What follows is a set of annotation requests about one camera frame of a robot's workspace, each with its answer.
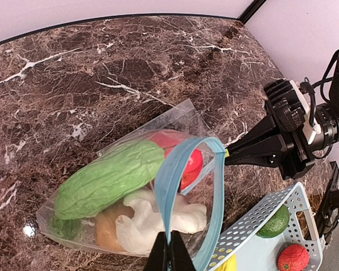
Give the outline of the clear zip top bag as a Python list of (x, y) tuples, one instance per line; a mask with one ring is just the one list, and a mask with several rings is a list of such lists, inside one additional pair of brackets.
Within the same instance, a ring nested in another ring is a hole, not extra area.
[(205, 270), (224, 214), (225, 148), (190, 100), (98, 151), (36, 213), (71, 248)]

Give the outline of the white mushroom toy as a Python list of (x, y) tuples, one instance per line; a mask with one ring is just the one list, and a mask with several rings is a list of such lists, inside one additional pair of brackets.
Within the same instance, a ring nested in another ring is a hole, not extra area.
[[(123, 198), (123, 205), (131, 207), (134, 216), (129, 218), (120, 215), (115, 221), (116, 236), (120, 245), (132, 254), (149, 254), (157, 234), (165, 231), (154, 193), (149, 189), (138, 189)], [(206, 206), (200, 203), (189, 203), (186, 197), (177, 194), (171, 229), (184, 234), (195, 234), (203, 231), (206, 225)]]

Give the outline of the black aluminium frame rail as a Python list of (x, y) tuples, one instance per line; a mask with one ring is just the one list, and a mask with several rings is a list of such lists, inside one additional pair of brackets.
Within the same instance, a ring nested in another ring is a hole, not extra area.
[(315, 215), (319, 237), (325, 246), (339, 224), (339, 167), (336, 161), (331, 162), (331, 167), (333, 173)]

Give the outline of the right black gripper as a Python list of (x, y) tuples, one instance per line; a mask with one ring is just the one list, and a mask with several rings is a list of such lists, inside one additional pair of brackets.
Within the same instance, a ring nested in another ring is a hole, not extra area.
[(268, 113), (246, 135), (228, 147), (225, 165), (256, 165), (278, 168), (283, 179), (303, 177), (315, 164), (310, 153), (298, 137), (287, 142), (279, 132), (275, 119)]

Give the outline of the light blue plastic basket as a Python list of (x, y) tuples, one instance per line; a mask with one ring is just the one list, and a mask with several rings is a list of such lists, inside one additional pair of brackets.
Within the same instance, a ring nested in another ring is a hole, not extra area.
[(319, 270), (323, 252), (304, 186), (267, 194), (221, 233), (206, 270)]

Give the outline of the right black frame post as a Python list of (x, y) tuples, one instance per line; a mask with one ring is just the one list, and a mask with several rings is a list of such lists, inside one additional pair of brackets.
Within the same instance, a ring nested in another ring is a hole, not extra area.
[(266, 3), (266, 0), (253, 0), (237, 18), (242, 24), (246, 24), (257, 11)]

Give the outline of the green round fruit toy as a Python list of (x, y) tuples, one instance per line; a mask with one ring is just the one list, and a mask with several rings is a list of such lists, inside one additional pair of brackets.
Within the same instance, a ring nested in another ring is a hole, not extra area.
[(282, 205), (268, 222), (257, 232), (261, 238), (274, 238), (281, 234), (290, 221), (290, 213), (287, 206)]

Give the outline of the red raspberry toy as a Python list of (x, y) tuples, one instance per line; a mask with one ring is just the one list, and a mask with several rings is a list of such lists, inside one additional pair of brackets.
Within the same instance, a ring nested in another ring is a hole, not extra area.
[(292, 244), (281, 252), (277, 266), (280, 271), (302, 271), (309, 262), (310, 254), (307, 249), (299, 244)]

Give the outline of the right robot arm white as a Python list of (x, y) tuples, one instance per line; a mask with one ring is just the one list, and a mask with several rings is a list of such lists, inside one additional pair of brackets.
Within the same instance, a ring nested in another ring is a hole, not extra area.
[(227, 147), (225, 164), (278, 168), (285, 180), (301, 178), (318, 159), (315, 151), (330, 152), (339, 142), (339, 49), (320, 81), (280, 79), (264, 92), (266, 116)]

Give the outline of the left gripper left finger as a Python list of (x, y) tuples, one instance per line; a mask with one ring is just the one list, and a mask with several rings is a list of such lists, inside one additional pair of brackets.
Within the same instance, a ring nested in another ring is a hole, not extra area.
[(165, 232), (159, 232), (144, 271), (166, 271), (168, 269), (168, 243)]

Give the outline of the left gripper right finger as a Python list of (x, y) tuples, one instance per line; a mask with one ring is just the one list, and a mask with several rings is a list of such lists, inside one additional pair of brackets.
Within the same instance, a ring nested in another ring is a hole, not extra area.
[(180, 233), (175, 230), (171, 232), (171, 241), (168, 245), (168, 260), (168, 270), (196, 271)]

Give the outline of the yellow corn toy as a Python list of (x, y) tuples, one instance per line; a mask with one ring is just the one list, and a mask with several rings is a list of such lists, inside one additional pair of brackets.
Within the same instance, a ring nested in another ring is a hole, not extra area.
[(237, 258), (236, 255), (230, 257), (226, 262), (219, 266), (216, 271), (236, 271), (237, 270)]

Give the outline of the green cucumber toy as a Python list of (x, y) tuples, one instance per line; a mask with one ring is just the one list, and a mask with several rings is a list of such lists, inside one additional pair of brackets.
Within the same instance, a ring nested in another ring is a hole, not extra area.
[(112, 148), (60, 186), (54, 202), (56, 217), (94, 217), (152, 181), (164, 160), (164, 149), (149, 140), (129, 141)]

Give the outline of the brown potato toy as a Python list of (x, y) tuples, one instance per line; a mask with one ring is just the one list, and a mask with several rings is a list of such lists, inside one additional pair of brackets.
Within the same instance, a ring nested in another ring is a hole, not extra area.
[(134, 210), (122, 204), (116, 204), (98, 213), (95, 217), (97, 245), (111, 252), (124, 252), (116, 236), (116, 219), (120, 215), (132, 218)]

